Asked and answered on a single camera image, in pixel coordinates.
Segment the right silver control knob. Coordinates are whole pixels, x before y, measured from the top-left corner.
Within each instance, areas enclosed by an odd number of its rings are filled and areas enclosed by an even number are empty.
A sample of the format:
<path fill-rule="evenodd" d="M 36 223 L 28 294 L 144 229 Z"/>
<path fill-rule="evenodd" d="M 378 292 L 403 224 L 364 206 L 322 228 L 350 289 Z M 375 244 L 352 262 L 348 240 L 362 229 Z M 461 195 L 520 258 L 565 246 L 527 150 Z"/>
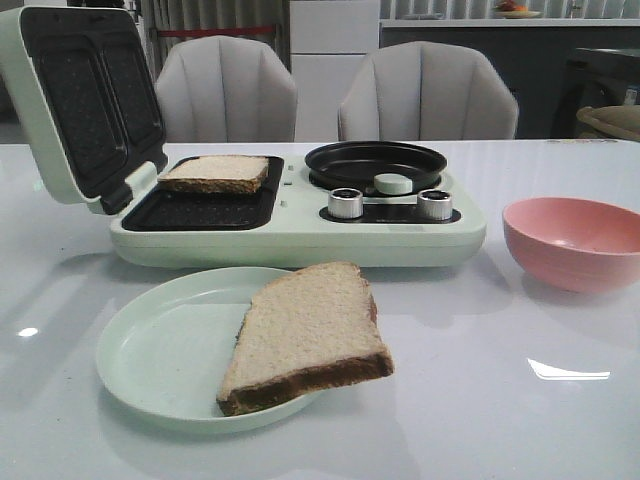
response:
<path fill-rule="evenodd" d="M 428 220 L 448 221 L 453 215 L 452 195 L 438 189 L 422 190 L 416 197 L 416 212 Z"/>

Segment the left silver control knob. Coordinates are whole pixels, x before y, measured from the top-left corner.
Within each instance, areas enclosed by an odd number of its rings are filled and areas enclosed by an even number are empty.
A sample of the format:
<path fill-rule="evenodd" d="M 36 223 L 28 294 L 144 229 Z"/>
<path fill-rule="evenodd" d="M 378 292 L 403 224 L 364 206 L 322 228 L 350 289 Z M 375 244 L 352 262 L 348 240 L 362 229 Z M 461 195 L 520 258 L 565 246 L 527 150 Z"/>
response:
<path fill-rule="evenodd" d="M 338 219 L 357 219 L 364 213 L 363 194 L 354 188 L 337 188 L 328 196 L 328 214 Z"/>

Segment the dark counter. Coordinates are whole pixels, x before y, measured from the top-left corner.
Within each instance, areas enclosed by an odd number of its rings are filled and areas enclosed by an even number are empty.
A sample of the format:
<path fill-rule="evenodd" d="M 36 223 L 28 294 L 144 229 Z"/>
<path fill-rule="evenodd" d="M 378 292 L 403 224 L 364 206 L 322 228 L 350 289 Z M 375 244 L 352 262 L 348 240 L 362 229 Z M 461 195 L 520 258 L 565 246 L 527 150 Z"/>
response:
<path fill-rule="evenodd" d="M 383 20 L 380 45 L 430 41 L 484 53 L 520 108 L 516 137 L 572 137 L 582 79 L 567 63 L 579 48 L 636 49 L 637 19 Z"/>

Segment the fruit plate on counter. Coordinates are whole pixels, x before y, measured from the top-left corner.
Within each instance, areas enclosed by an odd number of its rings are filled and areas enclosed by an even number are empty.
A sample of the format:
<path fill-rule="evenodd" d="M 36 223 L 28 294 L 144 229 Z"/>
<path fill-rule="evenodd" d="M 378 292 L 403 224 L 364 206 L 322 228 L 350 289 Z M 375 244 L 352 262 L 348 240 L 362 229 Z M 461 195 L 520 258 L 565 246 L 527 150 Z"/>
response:
<path fill-rule="evenodd" d="M 539 11 L 530 10 L 527 6 L 513 0 L 500 0 L 494 6 L 494 14 L 503 19 L 530 19 L 541 15 Z"/>

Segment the bread slice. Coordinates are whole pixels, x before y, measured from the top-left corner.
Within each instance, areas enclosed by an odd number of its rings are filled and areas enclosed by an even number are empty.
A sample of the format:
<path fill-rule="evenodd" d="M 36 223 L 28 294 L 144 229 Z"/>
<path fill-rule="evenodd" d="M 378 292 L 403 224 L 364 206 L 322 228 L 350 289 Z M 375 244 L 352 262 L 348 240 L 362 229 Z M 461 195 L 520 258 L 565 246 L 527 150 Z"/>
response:
<path fill-rule="evenodd" d="M 253 295 L 216 401 L 225 415 L 237 416 L 393 372 L 361 269 L 322 263 Z"/>
<path fill-rule="evenodd" d="M 199 156 L 176 165 L 158 183 L 178 192 L 253 194 L 268 170 L 269 160 L 264 156 Z"/>

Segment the grey chair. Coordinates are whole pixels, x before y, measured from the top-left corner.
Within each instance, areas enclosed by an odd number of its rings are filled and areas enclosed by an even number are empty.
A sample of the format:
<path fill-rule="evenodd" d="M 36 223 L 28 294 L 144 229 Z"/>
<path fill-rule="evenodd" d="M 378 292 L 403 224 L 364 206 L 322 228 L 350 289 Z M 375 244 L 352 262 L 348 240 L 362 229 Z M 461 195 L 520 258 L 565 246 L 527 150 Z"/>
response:
<path fill-rule="evenodd" d="M 229 36 L 181 42 L 155 90 L 171 143 L 294 140 L 298 90 L 265 43 Z"/>
<path fill-rule="evenodd" d="M 480 51 L 415 41 L 365 56 L 338 108 L 341 141 L 511 140 L 518 103 Z"/>

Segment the green breakfast maker lid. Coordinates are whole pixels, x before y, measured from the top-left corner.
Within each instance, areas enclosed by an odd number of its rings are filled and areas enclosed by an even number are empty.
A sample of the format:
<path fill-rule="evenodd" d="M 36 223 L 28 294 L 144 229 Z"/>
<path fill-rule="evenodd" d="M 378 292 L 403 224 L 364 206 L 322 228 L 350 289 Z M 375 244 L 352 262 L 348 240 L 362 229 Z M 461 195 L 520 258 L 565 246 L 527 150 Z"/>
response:
<path fill-rule="evenodd" d="M 55 200 L 117 214 L 166 167 L 164 124 L 126 11 L 2 12 L 1 75 Z"/>

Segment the pink bowl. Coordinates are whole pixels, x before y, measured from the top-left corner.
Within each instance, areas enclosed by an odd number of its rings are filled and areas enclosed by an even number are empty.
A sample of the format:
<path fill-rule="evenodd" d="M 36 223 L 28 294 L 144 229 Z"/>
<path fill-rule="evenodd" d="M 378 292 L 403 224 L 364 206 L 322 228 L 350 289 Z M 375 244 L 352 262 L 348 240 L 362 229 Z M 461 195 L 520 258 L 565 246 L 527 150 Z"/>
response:
<path fill-rule="evenodd" d="M 639 214 L 594 200 L 538 197 L 502 213 L 506 245 L 531 276 L 554 287 L 603 293 L 639 281 Z"/>

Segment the right grey chair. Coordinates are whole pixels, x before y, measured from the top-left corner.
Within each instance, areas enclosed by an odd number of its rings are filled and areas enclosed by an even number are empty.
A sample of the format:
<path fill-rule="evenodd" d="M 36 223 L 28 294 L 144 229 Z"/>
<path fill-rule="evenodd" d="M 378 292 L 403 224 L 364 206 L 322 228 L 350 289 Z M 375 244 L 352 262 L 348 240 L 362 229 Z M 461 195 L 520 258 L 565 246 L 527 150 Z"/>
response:
<path fill-rule="evenodd" d="M 518 103 L 480 51 L 415 41 L 365 56 L 338 108 L 341 141 L 511 140 Z"/>

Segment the light green plate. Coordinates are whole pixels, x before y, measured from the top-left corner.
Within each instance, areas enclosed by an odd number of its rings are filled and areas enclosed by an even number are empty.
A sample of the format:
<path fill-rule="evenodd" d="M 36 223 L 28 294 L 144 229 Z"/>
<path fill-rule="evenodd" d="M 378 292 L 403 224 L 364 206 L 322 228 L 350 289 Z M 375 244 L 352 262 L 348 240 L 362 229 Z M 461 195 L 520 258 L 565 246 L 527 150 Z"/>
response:
<path fill-rule="evenodd" d="M 239 416 L 224 415 L 216 402 L 252 296 L 283 274 L 265 267 L 220 268 L 141 294 L 99 338 L 96 369 L 104 387 L 143 420 L 190 434 L 249 431 L 301 411 L 315 394 Z"/>

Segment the tan cushion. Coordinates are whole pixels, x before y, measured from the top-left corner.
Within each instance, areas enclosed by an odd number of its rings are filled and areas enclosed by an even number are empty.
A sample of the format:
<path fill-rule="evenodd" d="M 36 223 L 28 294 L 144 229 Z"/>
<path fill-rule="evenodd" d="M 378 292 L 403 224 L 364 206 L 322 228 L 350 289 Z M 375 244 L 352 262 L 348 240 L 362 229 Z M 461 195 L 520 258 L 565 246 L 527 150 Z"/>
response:
<path fill-rule="evenodd" d="M 602 138 L 639 141 L 638 105 L 586 106 L 576 112 L 576 119 Z"/>

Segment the white cabinet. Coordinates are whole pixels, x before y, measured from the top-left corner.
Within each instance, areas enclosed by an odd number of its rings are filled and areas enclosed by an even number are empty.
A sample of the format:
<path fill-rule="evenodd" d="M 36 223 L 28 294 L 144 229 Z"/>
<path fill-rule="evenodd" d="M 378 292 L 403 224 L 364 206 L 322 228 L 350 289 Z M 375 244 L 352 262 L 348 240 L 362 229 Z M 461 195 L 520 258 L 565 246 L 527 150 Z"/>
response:
<path fill-rule="evenodd" d="M 379 13 L 378 1 L 289 3 L 297 141 L 338 139 L 338 107 L 362 58 L 378 48 Z"/>

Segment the left grey chair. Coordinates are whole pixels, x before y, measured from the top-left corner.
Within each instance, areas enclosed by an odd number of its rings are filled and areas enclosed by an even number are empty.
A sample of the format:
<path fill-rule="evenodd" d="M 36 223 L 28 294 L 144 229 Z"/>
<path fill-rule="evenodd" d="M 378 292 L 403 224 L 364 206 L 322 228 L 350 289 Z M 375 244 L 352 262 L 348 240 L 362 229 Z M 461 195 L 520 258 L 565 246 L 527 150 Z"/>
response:
<path fill-rule="evenodd" d="M 265 43 L 229 36 L 181 42 L 155 90 L 171 143 L 294 140 L 298 90 Z"/>

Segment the black round frying pan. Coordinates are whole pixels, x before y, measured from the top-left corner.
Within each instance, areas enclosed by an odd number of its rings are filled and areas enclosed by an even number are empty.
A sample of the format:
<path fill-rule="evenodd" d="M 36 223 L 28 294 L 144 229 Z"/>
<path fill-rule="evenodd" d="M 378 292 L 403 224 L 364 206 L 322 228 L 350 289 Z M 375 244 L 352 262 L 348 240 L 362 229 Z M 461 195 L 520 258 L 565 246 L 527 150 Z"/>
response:
<path fill-rule="evenodd" d="M 415 194 L 440 181 L 446 158 L 427 147 L 390 141 L 345 141 L 309 152 L 310 180 L 326 190 L 354 188 L 369 197 Z"/>

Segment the silver control knob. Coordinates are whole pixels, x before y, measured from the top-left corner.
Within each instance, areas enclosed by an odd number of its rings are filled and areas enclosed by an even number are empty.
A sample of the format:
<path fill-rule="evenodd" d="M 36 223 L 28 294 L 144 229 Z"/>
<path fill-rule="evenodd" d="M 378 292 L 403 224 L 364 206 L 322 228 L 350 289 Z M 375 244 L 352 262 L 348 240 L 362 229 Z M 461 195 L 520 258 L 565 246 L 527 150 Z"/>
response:
<path fill-rule="evenodd" d="M 422 190 L 416 197 L 416 212 L 428 220 L 448 221 L 453 215 L 452 195 L 438 189 Z"/>
<path fill-rule="evenodd" d="M 338 219 L 357 219 L 364 213 L 363 194 L 354 188 L 337 188 L 328 196 L 328 214 Z"/>

